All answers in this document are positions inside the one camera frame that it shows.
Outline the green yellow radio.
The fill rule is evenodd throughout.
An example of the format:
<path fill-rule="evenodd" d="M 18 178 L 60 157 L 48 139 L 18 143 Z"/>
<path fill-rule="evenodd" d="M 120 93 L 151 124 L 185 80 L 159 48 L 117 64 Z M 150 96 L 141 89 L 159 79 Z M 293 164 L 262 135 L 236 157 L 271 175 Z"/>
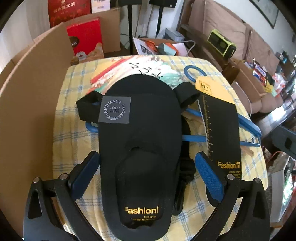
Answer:
<path fill-rule="evenodd" d="M 231 58 L 236 51 L 236 45 L 223 36 L 217 29 L 211 30 L 207 40 L 223 57 Z"/>

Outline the red gift bag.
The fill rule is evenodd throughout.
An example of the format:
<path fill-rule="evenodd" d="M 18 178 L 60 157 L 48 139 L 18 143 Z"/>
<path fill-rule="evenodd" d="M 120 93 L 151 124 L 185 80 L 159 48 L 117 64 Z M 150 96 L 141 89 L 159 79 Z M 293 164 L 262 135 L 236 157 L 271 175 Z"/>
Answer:
<path fill-rule="evenodd" d="M 91 13 L 90 0 L 48 0 L 50 27 Z"/>

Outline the framed ink painting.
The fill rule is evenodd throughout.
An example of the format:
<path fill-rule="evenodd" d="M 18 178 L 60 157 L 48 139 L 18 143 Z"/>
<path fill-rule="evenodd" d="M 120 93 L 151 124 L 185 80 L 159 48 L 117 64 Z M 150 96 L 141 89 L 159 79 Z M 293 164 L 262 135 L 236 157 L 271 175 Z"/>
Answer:
<path fill-rule="evenodd" d="M 250 0 L 250 2 L 264 16 L 269 25 L 274 28 L 278 17 L 279 9 L 271 0 Z"/>

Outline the right black speaker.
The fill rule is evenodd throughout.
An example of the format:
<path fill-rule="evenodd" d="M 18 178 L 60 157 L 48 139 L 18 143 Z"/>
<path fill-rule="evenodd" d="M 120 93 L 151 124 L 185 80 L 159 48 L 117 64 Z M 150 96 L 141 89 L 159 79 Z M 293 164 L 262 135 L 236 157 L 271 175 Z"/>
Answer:
<path fill-rule="evenodd" d="M 175 8 L 177 4 L 177 0 L 149 0 L 149 4 L 159 7 L 159 16 L 158 16 L 158 23 L 157 23 L 157 29 L 156 29 L 156 36 L 157 36 L 160 32 L 164 8 L 172 8 L 172 9 Z"/>

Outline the blue plastic hanger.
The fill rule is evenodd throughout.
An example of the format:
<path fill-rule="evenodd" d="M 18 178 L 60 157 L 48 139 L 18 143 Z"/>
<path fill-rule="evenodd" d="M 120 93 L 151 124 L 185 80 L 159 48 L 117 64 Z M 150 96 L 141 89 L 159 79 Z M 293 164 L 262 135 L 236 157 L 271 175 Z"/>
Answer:
<path fill-rule="evenodd" d="M 192 82 L 196 83 L 196 79 L 194 79 L 190 74 L 189 74 L 189 69 L 194 69 L 197 70 L 203 77 L 206 77 L 207 74 L 199 67 L 194 66 L 194 65 L 188 65 L 184 68 L 184 74 L 185 76 Z M 238 121 L 239 121 L 239 127 L 244 129 L 245 131 L 251 133 L 256 139 L 258 139 L 258 142 L 255 143 L 254 139 L 252 139 L 252 142 L 245 142 L 245 141 L 240 141 L 241 146 L 245 147 L 260 147 L 261 145 L 261 130 L 260 128 L 255 125 L 252 121 L 249 119 L 245 118 L 244 116 L 238 114 Z M 92 133 L 99 133 L 98 125 L 95 123 L 91 122 L 86 122 L 85 127 L 87 128 L 88 131 Z M 197 136 L 197 135 L 183 135 L 182 136 L 183 141 L 185 142 L 197 142 L 197 143 L 206 143 L 207 138 L 205 136 Z"/>

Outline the left black speaker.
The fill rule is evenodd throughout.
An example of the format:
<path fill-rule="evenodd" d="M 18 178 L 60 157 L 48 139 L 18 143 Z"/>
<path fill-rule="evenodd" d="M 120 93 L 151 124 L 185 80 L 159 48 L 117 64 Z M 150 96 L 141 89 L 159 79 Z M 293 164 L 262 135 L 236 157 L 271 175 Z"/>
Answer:
<path fill-rule="evenodd" d="M 141 4 L 142 0 L 118 0 L 120 7 L 127 6 L 130 55 L 133 55 L 132 6 Z"/>

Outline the brown cardboard box behind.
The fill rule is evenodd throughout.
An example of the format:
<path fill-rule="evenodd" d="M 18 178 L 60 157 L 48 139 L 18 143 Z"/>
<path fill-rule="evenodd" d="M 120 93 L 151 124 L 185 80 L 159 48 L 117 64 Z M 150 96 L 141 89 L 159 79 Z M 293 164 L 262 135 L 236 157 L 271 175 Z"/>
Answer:
<path fill-rule="evenodd" d="M 104 54 L 120 51 L 120 7 L 108 11 L 83 15 L 64 22 L 68 27 L 72 24 L 86 22 L 99 18 L 102 34 L 102 47 Z"/>

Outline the box of clutter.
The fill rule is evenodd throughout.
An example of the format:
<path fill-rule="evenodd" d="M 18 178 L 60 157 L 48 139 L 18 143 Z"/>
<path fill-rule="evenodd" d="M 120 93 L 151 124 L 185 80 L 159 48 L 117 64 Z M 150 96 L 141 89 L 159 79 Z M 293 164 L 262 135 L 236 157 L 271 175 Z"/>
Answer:
<path fill-rule="evenodd" d="M 192 40 L 175 42 L 166 39 L 133 38 L 138 55 L 168 55 L 189 57 L 196 43 Z"/>

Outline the brown sofa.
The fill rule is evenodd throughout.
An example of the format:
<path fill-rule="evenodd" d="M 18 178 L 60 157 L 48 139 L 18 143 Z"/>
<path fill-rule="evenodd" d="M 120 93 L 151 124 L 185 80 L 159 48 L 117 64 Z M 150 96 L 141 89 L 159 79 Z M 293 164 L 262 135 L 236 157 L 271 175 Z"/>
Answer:
<path fill-rule="evenodd" d="M 236 45 L 237 49 L 230 59 L 223 57 L 208 43 L 208 37 L 213 29 L 217 29 Z M 248 64 L 257 61 L 267 70 L 270 77 L 274 76 L 280 62 L 269 44 L 239 16 L 215 1 L 184 1 L 178 30 L 196 42 L 195 51 L 199 58 L 208 60 L 222 72 L 247 113 L 270 113 L 283 105 L 281 95 L 273 97 L 271 93 L 251 102 L 235 82 L 239 69 L 232 63 L 232 58 L 243 60 Z"/>

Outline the black sock package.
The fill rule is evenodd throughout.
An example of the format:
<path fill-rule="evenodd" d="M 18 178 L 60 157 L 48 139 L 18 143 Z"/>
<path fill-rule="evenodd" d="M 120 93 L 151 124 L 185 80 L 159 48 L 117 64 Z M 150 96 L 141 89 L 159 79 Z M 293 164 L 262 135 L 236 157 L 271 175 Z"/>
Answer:
<path fill-rule="evenodd" d="M 204 152 L 240 170 L 238 116 L 229 101 L 189 82 L 169 87 L 139 74 L 122 78 L 102 97 L 98 117 L 104 216 L 120 240 L 158 240 L 181 213 L 186 185 Z M 183 135 L 205 136 L 206 143 Z"/>

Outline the painted paper hand fan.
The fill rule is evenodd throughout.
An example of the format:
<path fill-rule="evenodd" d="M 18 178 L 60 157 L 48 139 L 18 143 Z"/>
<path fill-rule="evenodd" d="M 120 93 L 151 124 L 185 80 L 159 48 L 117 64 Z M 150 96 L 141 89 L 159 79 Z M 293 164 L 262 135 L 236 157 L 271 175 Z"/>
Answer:
<path fill-rule="evenodd" d="M 155 77 L 175 88 L 185 81 L 183 66 L 165 55 L 133 55 L 107 58 L 99 61 L 90 80 L 88 93 L 96 90 L 105 94 L 116 82 L 130 75 Z"/>

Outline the black speaker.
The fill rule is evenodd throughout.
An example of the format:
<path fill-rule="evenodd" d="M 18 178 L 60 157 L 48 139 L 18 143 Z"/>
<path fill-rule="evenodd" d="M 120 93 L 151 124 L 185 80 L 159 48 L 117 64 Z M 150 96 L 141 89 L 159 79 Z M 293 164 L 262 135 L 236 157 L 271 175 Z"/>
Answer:
<path fill-rule="evenodd" d="M 172 8 L 172 9 L 175 8 L 177 4 L 177 0 L 149 0 L 149 4 L 159 7 L 159 16 L 158 16 L 158 23 L 157 23 L 157 29 L 156 29 L 156 36 L 157 36 L 160 32 L 164 8 Z"/>
<path fill-rule="evenodd" d="M 132 6 L 141 4 L 142 0 L 118 0 L 120 7 L 127 6 L 130 55 L 133 55 Z"/>

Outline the yellow plaid tablecloth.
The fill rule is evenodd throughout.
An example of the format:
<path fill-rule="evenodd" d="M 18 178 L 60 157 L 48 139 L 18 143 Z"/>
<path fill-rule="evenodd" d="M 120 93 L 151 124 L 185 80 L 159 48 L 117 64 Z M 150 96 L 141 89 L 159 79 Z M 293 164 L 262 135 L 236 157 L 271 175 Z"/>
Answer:
<path fill-rule="evenodd" d="M 209 61 L 191 57 L 170 57 L 177 65 L 184 68 L 194 65 L 201 68 L 216 84 L 221 85 L 233 98 L 237 112 L 248 117 L 247 111 L 235 91 L 221 72 Z M 98 134 L 91 133 L 78 115 L 76 101 L 88 93 L 90 80 L 100 60 L 80 63 L 68 68 L 57 107 L 53 133 L 53 176 L 69 173 L 80 164 L 91 150 L 99 151 Z M 241 153 L 242 180 L 251 181 L 258 177 L 264 190 L 268 187 L 267 170 L 262 148 L 250 148 L 254 157 Z M 103 214 L 100 169 L 95 173 L 90 185 L 77 204 L 85 217 L 104 240 L 119 240 L 110 231 Z M 191 240 L 214 211 L 208 202 L 206 187 L 196 171 L 194 180 L 185 190 L 185 203 L 181 214 L 171 216 L 168 232 L 159 240 Z"/>

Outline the small box of snacks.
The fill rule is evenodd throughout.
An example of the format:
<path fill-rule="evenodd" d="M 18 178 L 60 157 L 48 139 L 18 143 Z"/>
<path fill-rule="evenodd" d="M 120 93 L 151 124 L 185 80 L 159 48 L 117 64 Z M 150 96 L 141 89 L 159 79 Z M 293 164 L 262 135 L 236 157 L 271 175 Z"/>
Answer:
<path fill-rule="evenodd" d="M 251 68 L 243 60 L 232 58 L 232 63 L 239 69 L 235 82 L 245 92 L 251 102 L 260 100 L 266 94 L 271 93 L 273 97 L 278 96 L 286 87 L 286 81 L 281 75 L 270 77 L 268 73 L 262 75 L 263 71 Z"/>

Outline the large open cardboard box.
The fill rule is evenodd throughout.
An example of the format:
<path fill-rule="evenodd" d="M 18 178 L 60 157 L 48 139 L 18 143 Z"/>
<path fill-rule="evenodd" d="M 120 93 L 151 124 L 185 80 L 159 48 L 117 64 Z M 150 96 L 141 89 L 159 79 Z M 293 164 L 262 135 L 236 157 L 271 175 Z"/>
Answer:
<path fill-rule="evenodd" d="M 18 234 L 35 177 L 53 177 L 53 126 L 73 49 L 64 24 L 25 53 L 1 87 L 1 211 Z"/>

